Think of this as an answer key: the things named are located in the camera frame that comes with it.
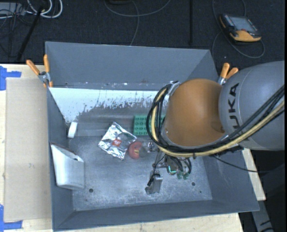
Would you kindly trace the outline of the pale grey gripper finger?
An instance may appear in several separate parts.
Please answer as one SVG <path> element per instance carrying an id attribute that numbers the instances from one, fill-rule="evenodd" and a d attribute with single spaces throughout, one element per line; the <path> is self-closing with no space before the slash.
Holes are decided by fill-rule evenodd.
<path id="1" fill-rule="evenodd" d="M 159 193 L 163 181 L 163 176 L 159 171 L 151 172 L 145 192 L 147 194 Z"/>
<path id="2" fill-rule="evenodd" d="M 155 160 L 152 164 L 152 175 L 155 175 L 157 173 L 157 171 L 160 168 L 165 168 L 166 167 L 166 155 L 164 153 L 162 153 L 161 151 L 158 151 L 155 157 Z"/>

